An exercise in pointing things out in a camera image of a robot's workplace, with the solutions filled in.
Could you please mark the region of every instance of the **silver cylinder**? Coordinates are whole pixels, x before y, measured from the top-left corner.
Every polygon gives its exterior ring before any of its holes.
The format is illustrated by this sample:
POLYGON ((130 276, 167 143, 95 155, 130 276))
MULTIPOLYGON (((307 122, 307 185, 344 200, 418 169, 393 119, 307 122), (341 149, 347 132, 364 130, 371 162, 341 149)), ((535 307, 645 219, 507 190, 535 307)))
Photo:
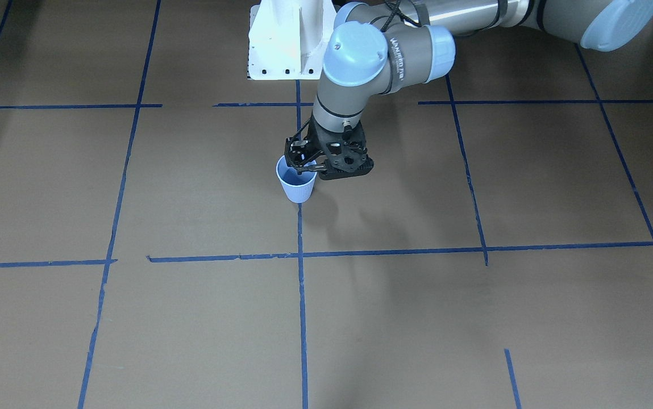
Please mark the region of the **silver cylinder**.
MULTIPOLYGON (((453 34, 468 33, 495 26, 515 26, 526 15, 529 0, 423 0, 430 21, 420 22, 443 26, 453 34)), ((402 2, 403 13, 419 20, 411 2, 402 2)))

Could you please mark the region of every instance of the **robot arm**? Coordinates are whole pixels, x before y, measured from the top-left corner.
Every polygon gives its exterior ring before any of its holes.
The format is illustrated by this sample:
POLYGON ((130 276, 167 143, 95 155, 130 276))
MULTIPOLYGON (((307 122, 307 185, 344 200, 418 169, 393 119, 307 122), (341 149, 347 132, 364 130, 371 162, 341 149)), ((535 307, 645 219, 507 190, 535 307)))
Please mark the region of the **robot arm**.
POLYGON ((336 15, 324 53, 308 131, 303 139, 302 129, 286 140, 286 162, 324 180, 369 173, 374 162, 360 121, 368 100, 444 77, 455 59, 452 33, 524 25, 610 51, 630 41, 652 15, 653 0, 347 3, 336 15))

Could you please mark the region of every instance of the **cup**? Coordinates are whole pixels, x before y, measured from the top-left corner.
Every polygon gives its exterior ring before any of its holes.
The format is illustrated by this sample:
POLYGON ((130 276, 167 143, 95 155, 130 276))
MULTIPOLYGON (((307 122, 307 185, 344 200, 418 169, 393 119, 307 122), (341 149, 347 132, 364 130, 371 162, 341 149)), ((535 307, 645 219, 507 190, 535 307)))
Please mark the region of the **cup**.
POLYGON ((306 202, 311 196, 316 181, 316 172, 298 174, 295 169, 285 163, 285 156, 281 156, 276 164, 276 176, 278 176, 288 200, 293 203, 306 202))

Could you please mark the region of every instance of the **brown floor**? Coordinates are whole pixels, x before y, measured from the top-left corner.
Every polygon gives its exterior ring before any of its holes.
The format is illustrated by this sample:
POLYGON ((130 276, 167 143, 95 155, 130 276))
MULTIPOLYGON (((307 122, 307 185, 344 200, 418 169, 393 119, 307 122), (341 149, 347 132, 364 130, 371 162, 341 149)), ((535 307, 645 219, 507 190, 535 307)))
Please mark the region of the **brown floor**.
POLYGON ((257 0, 7 3, 0 408, 653 407, 653 21, 459 39, 298 207, 257 0))

